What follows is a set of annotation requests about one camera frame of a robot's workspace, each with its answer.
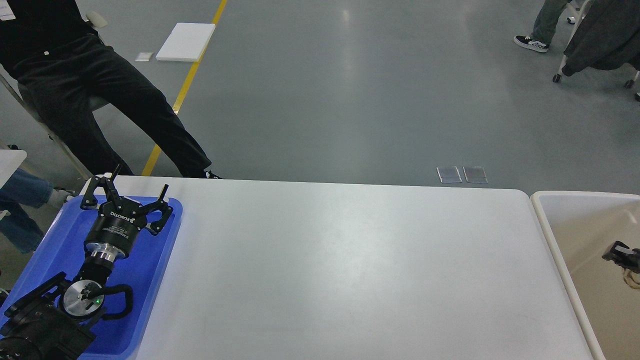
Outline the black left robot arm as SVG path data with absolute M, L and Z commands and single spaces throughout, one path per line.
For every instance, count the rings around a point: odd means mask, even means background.
M 62 207 L 1 308 L 3 360 L 125 360 L 139 346 L 182 215 L 95 175 Z

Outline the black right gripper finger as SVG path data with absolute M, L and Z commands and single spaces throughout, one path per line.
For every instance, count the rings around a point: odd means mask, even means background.
M 633 273 L 640 273 L 640 249 L 630 248 L 621 241 L 615 241 L 607 248 L 602 259 L 613 261 L 617 266 Z

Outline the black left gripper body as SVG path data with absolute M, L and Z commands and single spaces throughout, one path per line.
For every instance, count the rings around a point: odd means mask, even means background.
M 108 260 L 130 257 L 138 235 L 149 222 L 150 211 L 140 201 L 127 196 L 102 203 L 84 240 L 85 256 L 105 253 Z

